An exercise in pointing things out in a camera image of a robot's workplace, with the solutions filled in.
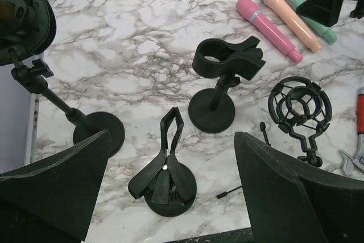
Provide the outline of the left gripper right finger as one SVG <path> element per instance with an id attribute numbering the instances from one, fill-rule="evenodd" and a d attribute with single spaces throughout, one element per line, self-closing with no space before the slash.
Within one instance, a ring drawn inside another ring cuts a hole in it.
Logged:
<path id="1" fill-rule="evenodd" d="M 246 132 L 234 149 L 255 242 L 362 242 L 363 181 L 333 174 Z"/>

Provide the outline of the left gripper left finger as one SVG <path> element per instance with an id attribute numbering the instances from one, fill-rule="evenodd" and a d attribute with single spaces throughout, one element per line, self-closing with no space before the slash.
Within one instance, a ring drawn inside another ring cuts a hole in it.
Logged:
<path id="1" fill-rule="evenodd" d="M 111 150 L 103 130 L 1 174 L 1 242 L 83 242 Z"/>

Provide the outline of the beige microphone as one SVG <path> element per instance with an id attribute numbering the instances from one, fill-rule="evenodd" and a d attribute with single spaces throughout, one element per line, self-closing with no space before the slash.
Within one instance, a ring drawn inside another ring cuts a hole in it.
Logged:
<path id="1" fill-rule="evenodd" d="M 291 29 L 299 40 L 313 53 L 322 48 L 319 39 L 285 0 L 263 0 L 275 14 Z"/>

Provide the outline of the pink microphone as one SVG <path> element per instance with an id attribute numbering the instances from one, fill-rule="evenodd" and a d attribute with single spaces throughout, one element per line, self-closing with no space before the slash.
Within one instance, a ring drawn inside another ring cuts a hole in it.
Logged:
<path id="1" fill-rule="evenodd" d="M 284 56 L 299 63 L 303 56 L 295 45 L 261 12 L 252 0 L 238 0 L 238 12 L 252 23 Z"/>

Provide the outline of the black tripod shock-mount stand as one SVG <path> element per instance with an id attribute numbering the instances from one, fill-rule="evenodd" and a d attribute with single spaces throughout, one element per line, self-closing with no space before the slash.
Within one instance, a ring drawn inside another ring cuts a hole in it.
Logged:
<path id="1" fill-rule="evenodd" d="M 305 155 L 298 159 L 321 167 L 316 138 L 328 129 L 332 119 L 330 99 L 321 87 L 300 76 L 287 77 L 272 89 L 268 111 L 282 132 L 300 141 Z"/>

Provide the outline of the black round-base pink-mic stand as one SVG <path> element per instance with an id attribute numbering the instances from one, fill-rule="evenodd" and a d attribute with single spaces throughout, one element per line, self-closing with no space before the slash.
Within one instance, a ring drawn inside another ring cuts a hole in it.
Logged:
<path id="1" fill-rule="evenodd" d="M 183 127 L 179 108 L 171 108 L 160 122 L 161 148 L 158 155 L 128 185 L 133 198 L 144 197 L 149 208 L 164 217 L 183 214 L 192 206 L 197 195 L 195 176 L 176 157 Z"/>

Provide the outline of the black round-base clip stand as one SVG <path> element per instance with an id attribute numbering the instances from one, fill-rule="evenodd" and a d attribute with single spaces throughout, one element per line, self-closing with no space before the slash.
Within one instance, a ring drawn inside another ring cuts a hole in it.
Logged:
<path id="1" fill-rule="evenodd" d="M 254 36 L 236 44 L 210 38 L 197 46 L 193 70 L 203 78 L 218 79 L 214 88 L 203 89 L 190 100 L 188 114 L 199 130 L 216 134 L 231 126 L 235 105 L 228 89 L 239 85 L 241 77 L 252 80 L 265 65 L 259 42 Z"/>

